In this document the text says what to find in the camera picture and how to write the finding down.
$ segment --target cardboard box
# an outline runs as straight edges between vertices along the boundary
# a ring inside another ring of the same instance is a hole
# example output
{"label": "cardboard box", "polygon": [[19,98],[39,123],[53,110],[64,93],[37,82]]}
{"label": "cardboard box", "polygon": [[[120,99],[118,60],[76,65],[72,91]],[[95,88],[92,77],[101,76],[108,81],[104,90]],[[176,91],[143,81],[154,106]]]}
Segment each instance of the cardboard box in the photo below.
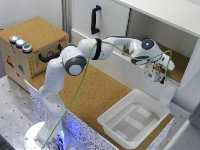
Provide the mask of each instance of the cardboard box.
{"label": "cardboard box", "polygon": [[[22,49],[10,44],[10,36],[16,35],[32,46],[31,53],[23,53]],[[24,82],[46,70],[47,64],[39,59],[39,54],[49,57],[59,52],[58,45],[64,47],[69,43],[69,35],[40,17],[36,17],[5,30],[0,31],[0,50],[8,76],[28,88]]]}

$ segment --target black handle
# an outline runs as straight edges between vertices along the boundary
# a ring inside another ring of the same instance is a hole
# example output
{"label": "black handle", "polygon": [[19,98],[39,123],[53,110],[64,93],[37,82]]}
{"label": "black handle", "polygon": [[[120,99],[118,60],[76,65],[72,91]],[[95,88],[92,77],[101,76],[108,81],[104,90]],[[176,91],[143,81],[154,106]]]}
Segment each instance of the black handle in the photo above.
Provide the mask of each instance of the black handle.
{"label": "black handle", "polygon": [[92,34],[98,33],[100,30],[96,28],[96,12],[101,10],[101,7],[96,5],[96,8],[92,10],[92,20],[91,20],[91,31]]}
{"label": "black handle", "polygon": [[[61,47],[60,44],[58,45],[58,49],[59,49],[60,51],[63,49],[63,48]],[[40,59],[42,62],[47,63],[47,62],[49,62],[51,59],[54,59],[54,58],[58,57],[59,55],[60,55],[60,52],[54,53],[54,54],[52,54],[52,55],[49,56],[49,57],[43,57],[42,54],[39,54],[38,56],[39,56],[39,59]]]}

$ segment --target cable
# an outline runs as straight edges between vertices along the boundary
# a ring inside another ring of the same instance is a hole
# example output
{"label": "cable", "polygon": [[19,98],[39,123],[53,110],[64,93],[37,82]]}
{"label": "cable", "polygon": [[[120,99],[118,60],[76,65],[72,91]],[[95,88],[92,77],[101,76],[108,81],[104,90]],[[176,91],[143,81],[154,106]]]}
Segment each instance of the cable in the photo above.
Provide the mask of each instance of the cable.
{"label": "cable", "polygon": [[[170,53],[170,59],[169,59],[169,61],[168,61],[167,68],[166,68],[166,70],[165,70],[165,77],[167,76],[167,70],[168,70],[169,62],[170,62],[170,60],[171,60],[171,55],[172,55],[172,51],[171,51],[171,50],[165,51],[165,52],[163,52],[163,53],[161,53],[161,54],[158,54],[158,55],[156,55],[156,56],[154,56],[154,57],[151,57],[151,58],[147,58],[147,59],[137,59],[137,58],[131,57],[130,55],[126,54],[123,50],[121,50],[119,47],[117,47],[116,45],[114,45],[114,44],[112,44],[112,43],[105,42],[105,41],[102,41],[102,43],[105,43],[105,44],[109,44],[109,45],[114,46],[115,48],[117,48],[118,50],[120,50],[122,53],[124,53],[126,56],[128,56],[129,58],[132,58],[132,59],[135,59],[135,60],[150,60],[150,59],[156,58],[156,57],[158,57],[158,56],[160,56],[160,55],[162,55],[162,54],[164,54],[164,53],[168,53],[168,52],[169,52],[169,53]],[[92,49],[91,49],[91,51],[90,51],[90,55],[89,55],[89,58],[88,58],[88,61],[87,61],[87,65],[86,65],[86,69],[85,69],[83,78],[82,78],[82,80],[81,80],[81,83],[80,83],[80,85],[79,85],[79,87],[78,87],[78,89],[77,89],[77,91],[76,91],[76,93],[75,93],[75,95],[74,95],[74,97],[73,97],[73,99],[72,99],[70,105],[68,106],[68,108],[66,109],[65,113],[63,114],[63,116],[61,117],[61,119],[60,119],[60,120],[58,121],[58,123],[56,124],[56,126],[54,127],[53,131],[51,132],[51,134],[50,134],[49,137],[47,138],[47,140],[46,140],[46,142],[44,143],[44,145],[42,146],[41,150],[45,147],[45,145],[46,145],[47,142],[49,141],[50,137],[52,136],[53,132],[55,131],[55,129],[57,128],[57,126],[60,124],[60,122],[61,122],[62,119],[65,117],[65,115],[68,113],[69,109],[71,108],[72,104],[74,103],[74,100],[75,100],[75,98],[76,98],[76,96],[77,96],[77,94],[78,94],[78,92],[79,92],[79,90],[80,90],[80,88],[81,88],[81,86],[82,86],[82,84],[83,84],[83,81],[84,81],[84,79],[85,79],[85,76],[86,76],[86,73],[87,73],[87,69],[88,69],[88,65],[89,65],[89,62],[90,62],[90,58],[91,58],[92,52],[93,52],[93,50],[94,50],[94,47],[95,47],[96,45],[97,45],[97,43],[95,43],[95,44],[93,45],[93,47],[92,47]]]}

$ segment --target robotic arm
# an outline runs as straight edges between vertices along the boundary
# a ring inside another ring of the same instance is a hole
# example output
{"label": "robotic arm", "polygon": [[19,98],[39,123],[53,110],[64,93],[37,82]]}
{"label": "robotic arm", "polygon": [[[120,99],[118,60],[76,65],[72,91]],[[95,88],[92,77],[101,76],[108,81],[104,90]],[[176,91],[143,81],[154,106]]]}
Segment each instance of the robotic arm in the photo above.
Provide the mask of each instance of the robotic arm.
{"label": "robotic arm", "polygon": [[[127,46],[130,55],[138,59],[151,58],[162,53],[156,42],[150,39],[142,40],[138,37],[108,37],[103,41],[114,45]],[[52,59],[48,63],[45,84],[39,90],[40,99],[47,109],[45,124],[36,137],[37,144],[40,147],[45,143],[66,110],[64,103],[58,95],[58,92],[63,88],[65,73],[67,72],[72,76],[79,75],[87,64],[87,59],[95,43],[97,43],[97,45],[92,51],[91,59],[105,60],[111,56],[114,46],[103,43],[98,39],[84,39],[80,41],[78,47],[72,44],[67,45],[63,48],[59,58]],[[169,56],[163,54],[150,59],[149,62],[155,62],[166,68],[168,60]],[[132,59],[131,62],[136,65],[141,65],[147,63],[147,60],[137,61]],[[173,70],[173,68],[174,64],[170,61],[169,69]],[[62,124],[60,124],[52,134],[51,139],[60,137],[62,129]],[[66,145],[63,144],[60,149],[62,148],[65,149]]]}

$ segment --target cork surface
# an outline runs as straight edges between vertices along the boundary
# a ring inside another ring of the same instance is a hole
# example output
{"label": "cork surface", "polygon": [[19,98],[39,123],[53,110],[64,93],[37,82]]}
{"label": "cork surface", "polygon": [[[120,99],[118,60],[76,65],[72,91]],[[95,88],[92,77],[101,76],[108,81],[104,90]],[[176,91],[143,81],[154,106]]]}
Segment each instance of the cork surface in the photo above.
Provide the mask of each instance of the cork surface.
{"label": "cork surface", "polygon": [[27,20],[0,31],[0,37],[10,42],[10,36],[17,35],[30,44],[33,51],[53,43],[68,34],[40,17]]}
{"label": "cork surface", "polygon": [[[59,95],[66,108],[69,106],[82,77],[83,73],[76,77],[68,74],[65,75],[63,90],[59,92]],[[29,82],[34,87],[39,89],[44,84],[44,80],[45,72],[31,79]],[[129,92],[131,92],[131,89],[122,85],[92,65],[89,65],[85,81],[83,82],[83,85],[70,111],[115,146],[117,146],[120,150],[124,150],[124,148],[122,148],[105,134],[102,126],[97,122],[97,118]],[[172,118],[172,115],[168,115],[136,150],[144,150],[147,148]]]}
{"label": "cork surface", "polygon": [[[169,50],[169,48],[167,48],[161,44],[158,44],[158,45],[162,51]],[[167,76],[180,83],[190,59],[174,50],[172,50],[172,58],[171,59],[175,64],[175,68],[172,71],[168,70]],[[158,70],[159,72],[162,72],[163,74],[165,73],[165,71],[161,70],[160,67],[156,66],[155,69]]]}

